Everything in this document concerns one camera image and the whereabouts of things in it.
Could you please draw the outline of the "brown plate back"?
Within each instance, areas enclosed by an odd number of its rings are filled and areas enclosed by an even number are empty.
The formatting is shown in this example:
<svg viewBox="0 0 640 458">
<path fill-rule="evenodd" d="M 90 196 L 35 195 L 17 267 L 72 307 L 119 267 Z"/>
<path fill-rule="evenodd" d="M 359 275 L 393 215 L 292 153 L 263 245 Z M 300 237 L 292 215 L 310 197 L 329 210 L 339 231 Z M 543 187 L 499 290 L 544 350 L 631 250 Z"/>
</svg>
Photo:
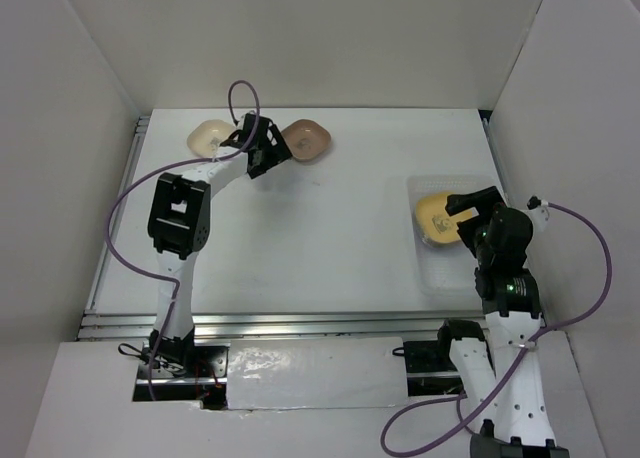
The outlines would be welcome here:
<svg viewBox="0 0 640 458">
<path fill-rule="evenodd" d="M 310 162 L 326 152 L 332 141 L 331 134 L 320 124 L 300 119 L 282 131 L 282 137 L 294 160 Z"/>
</svg>

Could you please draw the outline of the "cream plate back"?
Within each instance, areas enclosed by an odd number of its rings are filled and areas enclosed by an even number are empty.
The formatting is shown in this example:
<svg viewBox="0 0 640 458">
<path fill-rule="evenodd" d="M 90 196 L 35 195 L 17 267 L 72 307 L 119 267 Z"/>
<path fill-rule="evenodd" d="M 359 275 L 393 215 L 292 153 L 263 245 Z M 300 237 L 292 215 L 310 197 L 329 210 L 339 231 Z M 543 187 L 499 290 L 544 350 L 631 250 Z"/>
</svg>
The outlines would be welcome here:
<svg viewBox="0 0 640 458">
<path fill-rule="evenodd" d="M 201 158 L 215 158 L 221 144 L 226 141 L 236 128 L 223 120 L 203 121 L 187 137 L 189 150 Z"/>
</svg>

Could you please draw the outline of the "yellow plate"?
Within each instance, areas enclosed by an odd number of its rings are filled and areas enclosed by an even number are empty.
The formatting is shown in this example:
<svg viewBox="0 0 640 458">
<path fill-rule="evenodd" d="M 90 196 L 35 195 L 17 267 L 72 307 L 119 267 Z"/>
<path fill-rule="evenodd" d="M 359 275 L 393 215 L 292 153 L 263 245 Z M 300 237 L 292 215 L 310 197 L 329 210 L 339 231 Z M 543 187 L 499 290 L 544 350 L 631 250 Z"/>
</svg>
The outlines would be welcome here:
<svg viewBox="0 0 640 458">
<path fill-rule="evenodd" d="M 424 246 L 438 248 L 460 243 L 458 224 L 477 216 L 473 209 L 449 215 L 447 199 L 453 194 L 453 191 L 446 190 L 415 196 L 412 204 L 414 236 Z"/>
</svg>

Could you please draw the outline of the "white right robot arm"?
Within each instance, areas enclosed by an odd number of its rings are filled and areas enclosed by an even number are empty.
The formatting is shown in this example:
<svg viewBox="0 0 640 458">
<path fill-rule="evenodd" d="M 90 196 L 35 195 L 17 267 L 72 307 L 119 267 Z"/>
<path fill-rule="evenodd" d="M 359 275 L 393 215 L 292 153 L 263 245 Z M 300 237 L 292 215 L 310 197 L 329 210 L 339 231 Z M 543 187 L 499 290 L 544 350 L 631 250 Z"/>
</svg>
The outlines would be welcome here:
<svg viewBox="0 0 640 458">
<path fill-rule="evenodd" d="M 438 332 L 438 363 L 457 369 L 472 407 L 473 457 L 566 457 L 544 399 L 535 334 L 539 289 L 525 267 L 534 223 L 496 187 L 450 194 L 446 213 L 476 259 L 475 288 L 486 324 L 450 319 Z"/>
</svg>

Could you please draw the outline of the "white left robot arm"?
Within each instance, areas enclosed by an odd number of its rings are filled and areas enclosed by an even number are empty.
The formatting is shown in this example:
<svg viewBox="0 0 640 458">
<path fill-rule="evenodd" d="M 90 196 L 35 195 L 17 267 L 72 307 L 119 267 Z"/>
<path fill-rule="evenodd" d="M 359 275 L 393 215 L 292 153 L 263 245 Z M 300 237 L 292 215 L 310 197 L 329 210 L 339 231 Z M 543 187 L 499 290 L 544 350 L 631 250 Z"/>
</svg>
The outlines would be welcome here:
<svg viewBox="0 0 640 458">
<path fill-rule="evenodd" d="M 250 112 L 212 158 L 158 178 L 147 231 L 168 279 L 158 286 L 149 348 L 172 375 L 187 376 L 197 365 L 191 302 L 196 259 L 211 234 L 212 199 L 233 181 L 255 179 L 291 157 L 276 124 Z"/>
</svg>

